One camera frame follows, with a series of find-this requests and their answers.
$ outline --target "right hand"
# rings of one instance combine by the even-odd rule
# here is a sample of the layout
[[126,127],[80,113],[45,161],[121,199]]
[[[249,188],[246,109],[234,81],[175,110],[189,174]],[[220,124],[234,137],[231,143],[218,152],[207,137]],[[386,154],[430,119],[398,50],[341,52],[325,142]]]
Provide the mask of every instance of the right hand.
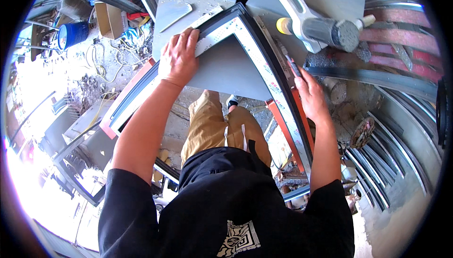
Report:
[[302,74],[302,78],[296,76],[294,82],[299,91],[305,115],[313,120],[316,125],[331,122],[323,88],[305,69],[300,66],[298,68]]
[[162,80],[181,89],[192,79],[198,70],[198,58],[195,58],[200,30],[187,28],[176,34],[162,48],[159,63],[159,76]]

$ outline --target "person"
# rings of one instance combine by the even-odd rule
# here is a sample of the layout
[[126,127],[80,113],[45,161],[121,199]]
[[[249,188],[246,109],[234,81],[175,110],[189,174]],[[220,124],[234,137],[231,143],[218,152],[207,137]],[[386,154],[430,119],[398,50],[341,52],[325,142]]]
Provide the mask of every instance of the person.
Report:
[[352,215],[340,182],[335,129],[322,87],[302,68],[303,78],[294,81],[316,125],[305,211],[286,207],[252,115],[233,100],[225,122],[218,93],[205,91],[190,106],[179,194],[157,222],[153,164],[170,109],[198,69],[198,35],[188,28],[164,46],[161,80],[116,142],[99,219],[101,256],[353,257]]

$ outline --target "white drawstring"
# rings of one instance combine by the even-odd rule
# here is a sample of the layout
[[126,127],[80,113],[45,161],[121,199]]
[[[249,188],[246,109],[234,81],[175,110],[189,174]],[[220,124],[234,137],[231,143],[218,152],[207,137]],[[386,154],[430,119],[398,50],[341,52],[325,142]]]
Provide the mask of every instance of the white drawstring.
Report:
[[[246,125],[243,124],[241,125],[241,129],[242,129],[242,135],[244,136],[244,151],[247,152],[247,139],[246,139]],[[228,147],[228,125],[225,127],[225,133],[223,134],[223,136],[225,137],[225,147]]]

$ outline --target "blue bucket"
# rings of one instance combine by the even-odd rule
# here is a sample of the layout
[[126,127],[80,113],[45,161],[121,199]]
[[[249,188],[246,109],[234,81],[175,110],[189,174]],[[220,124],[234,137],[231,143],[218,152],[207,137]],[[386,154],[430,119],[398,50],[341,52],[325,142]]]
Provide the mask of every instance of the blue bucket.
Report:
[[78,22],[63,24],[58,32],[58,47],[67,50],[70,46],[83,42],[88,38],[88,23]]

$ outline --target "corrugated metal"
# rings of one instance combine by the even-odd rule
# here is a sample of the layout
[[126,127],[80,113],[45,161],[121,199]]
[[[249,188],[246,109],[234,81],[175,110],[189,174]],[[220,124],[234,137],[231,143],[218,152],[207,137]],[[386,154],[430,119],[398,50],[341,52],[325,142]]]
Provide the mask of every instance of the corrugated metal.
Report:
[[60,256],[70,258],[99,258],[99,252],[88,250],[80,246],[76,248],[69,241],[55,235],[36,220],[34,221],[52,249]]

